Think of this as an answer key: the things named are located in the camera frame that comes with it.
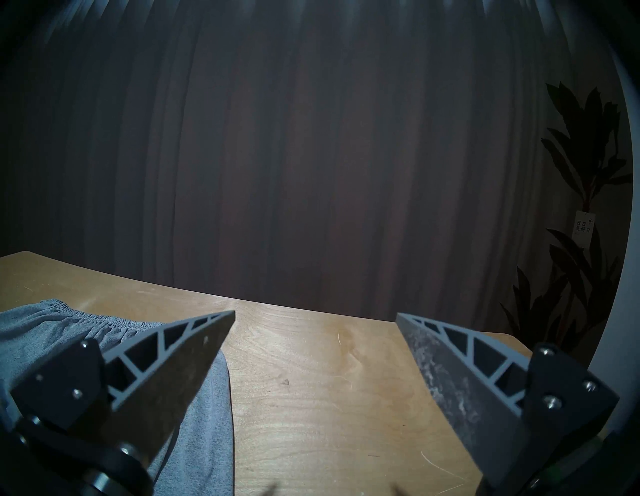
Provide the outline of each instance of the gray plastic part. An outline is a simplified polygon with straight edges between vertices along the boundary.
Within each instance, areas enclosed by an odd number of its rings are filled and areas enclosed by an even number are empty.
[[[111,415],[100,437],[155,457],[182,421],[235,320],[229,311],[172,322],[104,352]]]
[[[529,360],[470,329],[409,314],[396,323],[434,401],[497,487],[530,436],[518,405]]]

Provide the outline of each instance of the gray fabric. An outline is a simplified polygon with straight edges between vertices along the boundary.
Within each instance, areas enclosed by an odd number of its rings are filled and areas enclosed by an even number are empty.
[[[3,422],[17,412],[9,391],[36,360],[45,360],[67,344],[94,338],[105,350],[157,325],[95,316],[44,300],[0,313],[0,400]],[[232,495],[234,437],[229,375],[222,351],[179,426],[173,452],[154,488],[156,495]],[[155,478],[170,440],[149,466]]]

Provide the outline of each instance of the paper tag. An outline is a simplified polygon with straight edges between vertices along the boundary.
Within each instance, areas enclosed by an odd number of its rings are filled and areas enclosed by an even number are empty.
[[[596,223],[595,214],[582,212],[578,210],[575,213],[575,222],[573,223],[573,234],[571,239],[581,248],[589,249],[591,246],[591,235],[593,227]]]

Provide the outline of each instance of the potted plant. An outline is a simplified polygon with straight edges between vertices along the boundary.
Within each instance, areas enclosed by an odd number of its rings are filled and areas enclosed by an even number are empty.
[[[616,176],[627,162],[618,157],[618,106],[612,102],[602,106],[597,88],[589,94],[584,107],[562,83],[558,86],[548,84],[547,91],[564,120],[568,135],[548,128],[564,154],[550,139],[542,138],[542,144],[564,181],[580,196],[582,211],[589,212],[592,200],[604,186],[632,182],[632,174]],[[605,161],[611,134],[614,137],[614,153]],[[500,305],[513,335],[528,348],[546,341],[557,344],[569,353],[588,331],[609,317],[620,281],[620,260],[615,257],[609,264],[606,255],[603,259],[600,235],[595,226],[589,244],[589,259],[584,249],[572,238],[557,230],[548,231],[560,246],[549,245],[553,263],[547,291],[531,303],[531,285],[518,268],[518,286],[513,286],[517,318],[503,304]],[[569,295],[566,305],[559,313],[556,307],[567,287]],[[568,324],[575,298],[584,309],[584,317],[580,319],[583,322],[578,324],[577,319],[572,319]]]

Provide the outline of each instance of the wood grain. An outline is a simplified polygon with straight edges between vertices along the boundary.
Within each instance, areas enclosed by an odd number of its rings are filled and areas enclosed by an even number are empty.
[[[29,252],[0,259],[0,310],[47,298],[142,321],[236,311],[223,351],[238,495],[476,490],[481,474],[394,323],[164,287]],[[512,336],[492,336],[530,356]]]

